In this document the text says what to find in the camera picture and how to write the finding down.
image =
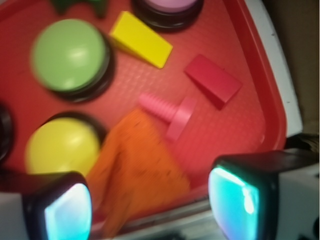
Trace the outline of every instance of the green round button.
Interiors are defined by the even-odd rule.
[[[40,34],[32,51],[32,67],[46,88],[75,91],[95,81],[105,54],[104,39],[94,26],[67,19]]]

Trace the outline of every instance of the red tray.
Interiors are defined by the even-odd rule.
[[[108,34],[120,11],[131,10],[129,3],[129,0],[110,0],[105,19],[95,18],[91,6],[85,3],[72,6],[64,16],[57,16],[48,0],[8,0],[0,5],[0,101],[12,111],[16,126],[14,148],[7,166],[25,170],[26,143],[52,115],[68,110],[82,111],[112,128],[137,106],[141,92],[151,92],[177,104],[185,96],[198,101],[180,139],[168,143],[191,180],[191,193],[174,206],[207,194],[208,174],[217,156],[283,147],[285,112],[244,0],[205,1],[199,19],[190,28],[161,34],[173,45],[163,69],[117,51],[115,79],[111,87],[93,101],[68,103],[36,82],[29,59],[32,44],[41,30],[55,21],[77,18],[89,21]],[[243,84],[221,111],[183,72],[197,54],[211,59]],[[156,118],[154,122],[165,134],[168,126]]]

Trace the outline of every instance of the orange fabric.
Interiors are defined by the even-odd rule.
[[[189,191],[188,179],[139,109],[110,131],[86,180],[93,209],[106,216],[104,237],[114,237],[133,215]]]

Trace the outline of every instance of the yellow wedge block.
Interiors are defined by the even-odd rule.
[[[121,50],[162,69],[173,46],[128,11],[122,11],[109,34]]]

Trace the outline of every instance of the yellow round button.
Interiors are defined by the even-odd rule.
[[[99,152],[99,140],[90,126],[62,117],[33,133],[26,146],[25,164],[29,174],[77,171],[86,176]]]

